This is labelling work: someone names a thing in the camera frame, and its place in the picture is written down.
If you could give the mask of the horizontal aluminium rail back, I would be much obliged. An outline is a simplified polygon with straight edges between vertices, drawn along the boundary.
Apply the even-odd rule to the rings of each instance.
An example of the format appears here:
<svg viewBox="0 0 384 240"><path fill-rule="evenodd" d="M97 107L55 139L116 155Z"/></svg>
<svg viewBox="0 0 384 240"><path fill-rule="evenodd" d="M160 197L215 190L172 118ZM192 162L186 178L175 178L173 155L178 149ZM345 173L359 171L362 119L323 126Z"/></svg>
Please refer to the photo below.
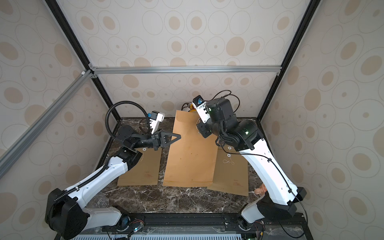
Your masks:
<svg viewBox="0 0 384 240"><path fill-rule="evenodd" d="M187 67L93 67L95 74L200 74L200 73L278 73L278 65L187 66Z"/></svg>

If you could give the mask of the clear plastic cup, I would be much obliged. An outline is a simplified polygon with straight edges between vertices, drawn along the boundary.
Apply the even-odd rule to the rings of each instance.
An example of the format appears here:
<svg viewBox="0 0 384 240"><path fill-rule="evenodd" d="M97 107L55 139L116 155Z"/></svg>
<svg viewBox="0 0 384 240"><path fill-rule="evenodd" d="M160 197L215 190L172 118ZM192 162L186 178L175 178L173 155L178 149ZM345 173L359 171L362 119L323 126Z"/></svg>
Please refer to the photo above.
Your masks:
<svg viewBox="0 0 384 240"><path fill-rule="evenodd" d="M107 208L109 199L102 192L97 193L87 204L87 208Z"/></svg>

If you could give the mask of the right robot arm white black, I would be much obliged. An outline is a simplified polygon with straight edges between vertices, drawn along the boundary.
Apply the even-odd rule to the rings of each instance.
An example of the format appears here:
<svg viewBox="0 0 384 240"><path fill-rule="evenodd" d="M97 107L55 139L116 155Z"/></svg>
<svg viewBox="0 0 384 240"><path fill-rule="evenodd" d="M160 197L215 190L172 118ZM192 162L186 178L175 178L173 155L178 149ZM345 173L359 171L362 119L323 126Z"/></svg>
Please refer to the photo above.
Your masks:
<svg viewBox="0 0 384 240"><path fill-rule="evenodd" d="M270 152L268 144L252 120L238 121L232 105L225 97L205 101L197 96L192 101L199 114L197 129L204 138L217 137L216 145L224 152L230 147L232 156L244 157L266 186L260 199L242 208L238 217L241 229L249 230L254 222L264 218L272 221L288 220L297 211L307 192L297 187L284 173Z"/></svg>

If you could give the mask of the red toaster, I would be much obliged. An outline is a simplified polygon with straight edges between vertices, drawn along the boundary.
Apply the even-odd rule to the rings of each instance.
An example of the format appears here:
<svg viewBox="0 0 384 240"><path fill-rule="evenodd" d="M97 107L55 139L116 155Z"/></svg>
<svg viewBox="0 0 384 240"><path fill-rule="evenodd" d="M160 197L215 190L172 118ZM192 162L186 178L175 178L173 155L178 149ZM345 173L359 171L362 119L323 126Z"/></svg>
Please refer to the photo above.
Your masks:
<svg viewBox="0 0 384 240"><path fill-rule="evenodd" d="M182 105L181 111L184 111L184 112L196 112L196 109L195 109L195 107L193 106L192 103L184 103Z"/></svg>

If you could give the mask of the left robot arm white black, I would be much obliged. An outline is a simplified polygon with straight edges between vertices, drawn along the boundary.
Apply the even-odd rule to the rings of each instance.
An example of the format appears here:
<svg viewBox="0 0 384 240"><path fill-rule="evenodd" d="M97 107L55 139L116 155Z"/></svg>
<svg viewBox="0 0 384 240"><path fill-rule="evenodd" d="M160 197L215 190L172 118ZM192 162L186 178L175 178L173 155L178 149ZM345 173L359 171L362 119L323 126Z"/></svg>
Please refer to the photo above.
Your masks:
<svg viewBox="0 0 384 240"><path fill-rule="evenodd" d="M120 207L87 208L87 204L104 187L132 170L142 157L141 150L166 148L181 139L179 134L158 130L139 134L126 126L116 135L121 148L102 167L65 190L56 188L47 201L45 222L58 238L70 240L84 230L110 226L117 232L126 231L134 221Z"/></svg>

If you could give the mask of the diagonal aluminium rail left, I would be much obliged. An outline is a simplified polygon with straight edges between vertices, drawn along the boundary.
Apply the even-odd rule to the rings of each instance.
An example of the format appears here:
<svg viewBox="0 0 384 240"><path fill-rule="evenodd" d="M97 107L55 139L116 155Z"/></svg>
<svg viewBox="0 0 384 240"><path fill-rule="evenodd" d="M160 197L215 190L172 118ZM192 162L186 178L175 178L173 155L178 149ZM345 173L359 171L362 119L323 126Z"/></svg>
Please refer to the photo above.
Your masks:
<svg viewBox="0 0 384 240"><path fill-rule="evenodd" d="M1 177L3 177L16 161L23 155L28 147L42 133L48 124L65 107L76 92L91 78L92 71L87 70L50 105L49 108L32 124L28 130L4 153L1 158Z"/></svg>

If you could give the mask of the brown file envelope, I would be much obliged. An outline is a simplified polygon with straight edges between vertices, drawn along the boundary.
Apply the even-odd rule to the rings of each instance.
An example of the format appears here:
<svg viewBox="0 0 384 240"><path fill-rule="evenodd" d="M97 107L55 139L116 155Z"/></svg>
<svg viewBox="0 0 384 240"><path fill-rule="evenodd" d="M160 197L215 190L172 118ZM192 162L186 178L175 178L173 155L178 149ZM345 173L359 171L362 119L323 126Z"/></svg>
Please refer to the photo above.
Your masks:
<svg viewBox="0 0 384 240"><path fill-rule="evenodd" d="M249 195L248 162L243 156L236 155L233 147L225 145L218 148L213 182L208 189L239 196Z"/></svg>
<svg viewBox="0 0 384 240"><path fill-rule="evenodd" d="M204 138L194 112L177 111L173 133L181 139L170 145L163 185L167 187L208 187L213 182L218 147L214 135Z"/></svg>
<svg viewBox="0 0 384 240"><path fill-rule="evenodd" d="M141 148L139 162L128 172L119 176L117 186L154 186L158 184L162 149Z"/></svg>

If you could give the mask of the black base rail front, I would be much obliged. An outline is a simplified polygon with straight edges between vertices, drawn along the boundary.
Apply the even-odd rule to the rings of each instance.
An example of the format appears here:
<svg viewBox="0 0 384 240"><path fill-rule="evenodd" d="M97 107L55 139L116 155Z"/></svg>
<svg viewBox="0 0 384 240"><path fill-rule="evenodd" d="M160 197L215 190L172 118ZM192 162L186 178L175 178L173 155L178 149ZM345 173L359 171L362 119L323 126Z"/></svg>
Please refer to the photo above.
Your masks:
<svg viewBox="0 0 384 240"><path fill-rule="evenodd" d="M313 239L304 217L298 213L288 219L262 217L248 223L240 214L129 214L124 209L67 209L46 213L45 222L62 238L69 240L86 229L102 227L112 232L132 235L134 228L144 227L223 227L226 231L249 234L252 230L264 231L266 224L278 225L284 231L289 225L301 225L303 233L294 239Z"/></svg>

